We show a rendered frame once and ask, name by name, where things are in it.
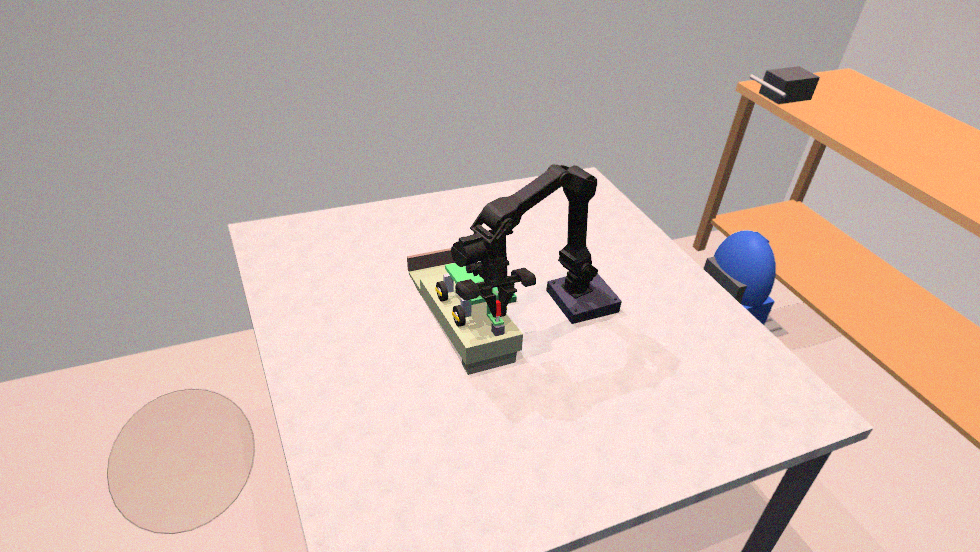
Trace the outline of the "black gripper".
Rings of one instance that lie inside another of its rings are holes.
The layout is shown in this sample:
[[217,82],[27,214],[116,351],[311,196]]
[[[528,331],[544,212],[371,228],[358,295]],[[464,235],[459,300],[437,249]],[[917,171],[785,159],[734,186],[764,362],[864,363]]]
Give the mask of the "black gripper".
[[484,281],[479,283],[475,283],[471,279],[459,281],[455,286],[455,291],[463,300],[475,299],[480,295],[486,300],[494,318],[496,317],[496,295],[492,288],[497,287],[498,289],[501,316],[503,316],[511,297],[517,292],[515,283],[521,282],[525,287],[536,284],[535,274],[525,267],[512,270],[511,276],[508,276],[509,261],[507,255],[501,259],[485,259],[481,262],[483,263],[482,279]]

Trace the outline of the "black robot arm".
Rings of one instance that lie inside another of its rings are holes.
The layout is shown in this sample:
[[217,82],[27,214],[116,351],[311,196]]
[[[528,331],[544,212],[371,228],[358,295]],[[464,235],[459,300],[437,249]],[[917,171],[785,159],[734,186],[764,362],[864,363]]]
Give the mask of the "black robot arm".
[[[522,215],[560,187],[568,199],[567,245],[559,251],[558,261],[569,270],[561,286],[578,298],[593,291],[590,281],[598,269],[592,266],[586,246],[588,203],[595,196],[597,178],[578,166],[551,165],[546,172],[511,196],[499,197],[484,206],[470,229],[474,234],[460,237],[451,247],[459,267],[473,276],[483,277],[485,259],[507,255],[506,236],[520,223]],[[486,230],[485,224],[491,230]],[[479,262],[480,261],[480,262]]]

